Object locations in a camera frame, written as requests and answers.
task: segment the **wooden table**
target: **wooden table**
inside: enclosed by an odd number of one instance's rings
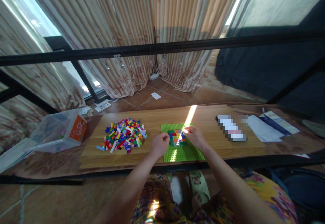
[[[227,105],[206,105],[206,106],[189,106],[171,109],[130,111],[121,113],[109,113],[102,116],[96,129],[90,137],[88,144],[82,152],[79,161],[80,168],[95,168],[107,166],[135,166],[149,152],[153,136],[161,132],[161,124],[174,124],[192,122],[194,126],[201,129],[207,142],[218,152],[222,158],[246,157],[264,155],[264,144],[254,135],[254,133],[240,120],[235,120],[237,125],[244,129],[248,136],[248,142],[230,142],[224,132],[218,126],[215,117],[217,115],[232,115],[233,112]],[[125,150],[100,151],[96,148],[103,142],[106,136],[105,129],[111,122],[120,121],[126,117],[141,119],[145,125],[149,137],[143,143],[141,148],[132,148],[130,154]],[[162,165],[161,157],[157,165]]]

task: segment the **plastic storage box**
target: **plastic storage box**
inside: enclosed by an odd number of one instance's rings
[[[79,115],[79,109],[47,115],[29,137],[37,145],[24,151],[56,153],[80,146],[86,127],[87,121]]]

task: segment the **beige patterned curtain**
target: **beige patterned curtain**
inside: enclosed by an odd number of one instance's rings
[[[15,0],[0,0],[0,55],[52,50]],[[2,67],[3,71],[57,110],[85,105],[72,76],[61,63]],[[7,87],[0,84],[0,90]],[[21,96],[0,105],[0,153],[24,139],[46,113]]]
[[[157,43],[218,38],[234,0],[151,0]],[[162,79],[192,92],[212,50],[158,55]]]
[[[38,2],[74,49],[86,49],[216,38],[233,0]],[[158,71],[178,90],[193,91],[211,53],[168,54],[165,59],[158,55]],[[85,61],[85,65],[113,98],[144,88],[153,68],[150,56]]]
[[[0,0],[0,55],[52,52],[15,0]],[[1,68],[57,110],[85,104],[73,77],[60,62]]]
[[[154,43],[150,0],[38,2],[73,49]],[[154,56],[141,56],[83,62],[106,92],[118,98],[143,89],[155,61]]]
[[[0,83],[0,91],[7,88]],[[28,137],[45,115],[45,111],[20,95],[1,103],[0,154]]]

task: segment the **person's left hand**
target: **person's left hand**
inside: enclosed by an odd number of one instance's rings
[[[167,133],[159,133],[152,140],[149,154],[158,160],[165,154],[168,149],[168,145],[169,135]]]

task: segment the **patterned clothing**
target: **patterned clothing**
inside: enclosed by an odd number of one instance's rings
[[[298,222],[292,200],[276,183],[255,172],[244,180],[285,223]],[[168,178],[155,174],[145,183],[130,223],[235,223],[235,218],[220,192],[188,220],[173,201]]]

